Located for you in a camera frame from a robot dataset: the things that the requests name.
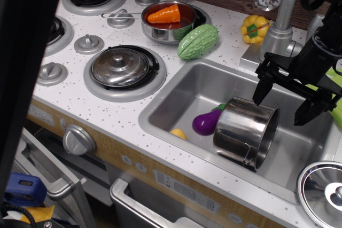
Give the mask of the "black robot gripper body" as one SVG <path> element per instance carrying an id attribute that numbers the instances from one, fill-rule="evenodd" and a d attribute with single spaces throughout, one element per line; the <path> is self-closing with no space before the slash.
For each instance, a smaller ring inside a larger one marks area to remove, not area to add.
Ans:
<path id="1" fill-rule="evenodd" d="M 259 80 L 272 77 L 273 84 L 306 98 L 305 81 L 311 68 L 331 68 L 341 59 L 341 36 L 313 35 L 298 55 L 285 60 L 283 56 L 266 53 L 264 61 L 256 69 Z"/>

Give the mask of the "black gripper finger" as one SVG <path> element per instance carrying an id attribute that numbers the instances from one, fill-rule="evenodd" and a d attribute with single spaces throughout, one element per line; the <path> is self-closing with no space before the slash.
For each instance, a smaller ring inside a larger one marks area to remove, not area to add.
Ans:
<path id="1" fill-rule="evenodd" d="M 296 110 L 294 115 L 294 125 L 305 125 L 329 109 L 329 103 L 324 101 L 305 100 Z"/>
<path id="2" fill-rule="evenodd" d="M 256 105 L 260 105 L 267 94 L 271 91 L 273 87 L 273 78 L 272 77 L 263 77 L 260 79 L 258 85 L 256 86 L 256 90 L 252 97 L 253 102 Z"/>

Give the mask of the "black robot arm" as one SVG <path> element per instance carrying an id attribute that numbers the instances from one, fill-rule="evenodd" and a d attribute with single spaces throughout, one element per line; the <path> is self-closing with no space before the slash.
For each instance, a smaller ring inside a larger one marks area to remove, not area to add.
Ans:
<path id="1" fill-rule="evenodd" d="M 294 125 L 304 125 L 321 113 L 332 111 L 341 99 L 341 87 L 326 73 L 341 60 L 341 0 L 305 0 L 302 6 L 313 9 L 324 2 L 330 6 L 305 45 L 296 50 L 290 19 L 296 0 L 281 0 L 276 21 L 261 45 L 257 67 L 259 83 L 252 97 L 262 103 L 274 84 L 303 97 L 296 110 Z"/>

